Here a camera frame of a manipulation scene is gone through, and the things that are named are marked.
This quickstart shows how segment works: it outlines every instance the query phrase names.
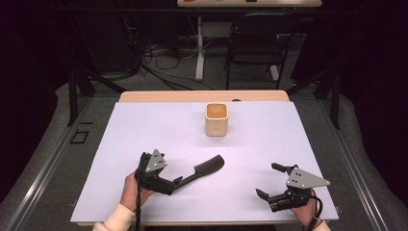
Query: beige cup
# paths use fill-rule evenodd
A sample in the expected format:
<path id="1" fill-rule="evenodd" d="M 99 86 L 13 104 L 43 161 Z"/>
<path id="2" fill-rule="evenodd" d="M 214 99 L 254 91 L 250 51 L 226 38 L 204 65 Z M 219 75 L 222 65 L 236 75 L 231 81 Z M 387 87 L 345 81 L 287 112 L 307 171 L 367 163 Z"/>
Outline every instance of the beige cup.
<path id="1" fill-rule="evenodd" d="M 209 137 L 227 134 L 228 108 L 224 103 L 208 103 L 205 110 L 205 133 Z"/>

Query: black chair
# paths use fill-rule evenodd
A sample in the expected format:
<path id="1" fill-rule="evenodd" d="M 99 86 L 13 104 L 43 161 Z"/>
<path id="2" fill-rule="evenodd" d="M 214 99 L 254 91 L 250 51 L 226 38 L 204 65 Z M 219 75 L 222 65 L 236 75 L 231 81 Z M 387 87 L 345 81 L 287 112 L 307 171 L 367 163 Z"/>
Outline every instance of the black chair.
<path id="1" fill-rule="evenodd" d="M 229 90 L 231 81 L 231 64 L 264 64 L 268 66 L 267 71 L 272 65 L 279 65 L 276 82 L 279 89 L 289 43 L 298 27 L 297 18 L 290 14 L 246 13 L 238 17 L 231 26 L 224 66 L 227 71 L 226 89 Z"/>

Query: dark background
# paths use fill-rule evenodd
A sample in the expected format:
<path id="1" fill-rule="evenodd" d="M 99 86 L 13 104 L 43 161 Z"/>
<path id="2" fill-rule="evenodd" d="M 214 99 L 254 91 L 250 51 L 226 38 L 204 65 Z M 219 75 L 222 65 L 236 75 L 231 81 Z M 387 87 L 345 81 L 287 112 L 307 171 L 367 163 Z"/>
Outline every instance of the dark background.
<path id="1" fill-rule="evenodd" d="M 55 22 L 42 13 L 35 2 L 3 2 L 0 6 L 0 200 L 4 199 L 25 168 L 52 118 L 58 100 L 54 92 L 67 82 L 70 71 L 71 62 L 66 60 L 69 55 L 65 53 L 73 52 L 78 61 L 98 68 L 81 39 L 74 36 L 75 42 L 71 47 L 61 47 L 58 43 L 61 40 L 55 33 Z M 176 8 L 176 4 L 171 2 L 166 7 Z M 326 10 L 359 11 L 365 20 L 317 19 L 299 56 L 293 77 L 302 81 L 319 73 L 342 54 L 345 39 L 355 41 L 342 63 L 341 91 L 355 105 L 364 146 L 372 163 L 389 188 L 407 205 L 406 3 L 403 0 L 364 0 L 358 3 L 324 0 L 322 7 Z M 170 24 L 169 28 L 175 30 L 169 30 L 167 35 L 157 35 L 155 30 L 149 33 L 157 39 L 161 36 L 174 38 L 174 32 L 183 31 L 186 26 L 177 20 L 167 23 Z M 116 44 L 123 40 L 119 37 L 106 42 Z M 177 46 L 177 41 L 169 46 Z M 122 48 L 121 54 L 125 54 L 126 60 L 111 66 L 109 62 L 99 64 L 105 69 L 115 70 L 134 67 L 134 57 L 127 53 L 124 46 Z"/>

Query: table surface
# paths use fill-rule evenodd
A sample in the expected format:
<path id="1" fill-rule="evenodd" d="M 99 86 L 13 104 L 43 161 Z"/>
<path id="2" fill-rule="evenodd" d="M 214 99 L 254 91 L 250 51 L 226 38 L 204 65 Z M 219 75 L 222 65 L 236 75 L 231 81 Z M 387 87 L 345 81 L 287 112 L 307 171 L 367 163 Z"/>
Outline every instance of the table surface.
<path id="1" fill-rule="evenodd" d="M 230 114 L 228 133 L 221 138 L 204 132 L 205 104 L 215 101 L 227 103 Z M 288 175 L 273 170 L 273 162 L 298 164 L 321 176 L 295 106 L 282 90 L 124 92 L 71 221 L 103 221 L 120 198 L 124 176 L 136 169 L 142 152 L 155 148 L 166 154 L 168 166 L 161 177 L 168 180 L 190 176 L 194 166 L 217 154 L 225 165 L 172 196 L 152 195 L 141 210 L 145 226 L 296 222 L 289 210 L 273 213 L 255 189 L 270 195 L 286 189 Z M 316 192 L 324 203 L 321 217 L 338 219 L 327 188 Z"/>
<path id="2" fill-rule="evenodd" d="M 320 7 L 320 0 L 257 0 L 257 2 L 246 2 L 245 0 L 177 0 L 179 7 Z"/>

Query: gray floor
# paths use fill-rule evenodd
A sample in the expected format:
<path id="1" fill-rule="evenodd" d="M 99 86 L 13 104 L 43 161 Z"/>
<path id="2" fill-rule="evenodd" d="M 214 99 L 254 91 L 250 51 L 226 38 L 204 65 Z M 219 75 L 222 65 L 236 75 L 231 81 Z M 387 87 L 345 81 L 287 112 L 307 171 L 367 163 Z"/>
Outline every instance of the gray floor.
<path id="1" fill-rule="evenodd" d="M 281 89 L 288 89 L 293 81 L 288 77 L 295 64 L 303 39 L 298 38 L 290 52 Z M 178 61 L 169 56 L 154 58 L 148 66 L 162 73 L 184 77 L 164 76 L 167 80 L 189 86 L 194 90 L 223 90 L 225 48 L 216 40 L 206 48 L 204 80 L 194 81 L 195 57 Z M 259 75 L 263 68 L 235 68 L 234 78 L 240 75 Z M 157 77 L 139 72 L 131 78 L 115 81 L 128 90 L 170 90 Z M 93 98 L 80 97 L 80 117 L 69 129 L 67 86 L 57 90 L 59 105 L 38 149 L 12 191 L 0 205 L 0 230 L 89 230 L 70 223 L 70 205 L 78 198 L 85 183 L 93 156 L 102 138 L 118 94 L 94 83 L 97 94 Z M 265 83 L 232 88 L 264 88 Z M 388 190 L 370 163 L 362 145 L 353 105 L 341 100 L 340 125 L 337 131 L 327 120 L 327 104 L 316 101 L 312 92 L 316 86 L 291 95 L 306 133 L 316 154 L 323 176 L 332 181 L 329 191 L 336 206 L 342 209 L 340 219 L 329 223 L 332 230 L 405 230 L 408 225 L 406 207 Z M 75 131 L 88 131 L 84 144 L 72 144 Z M 278 225 L 277 230 L 300 230 L 298 224 Z"/>

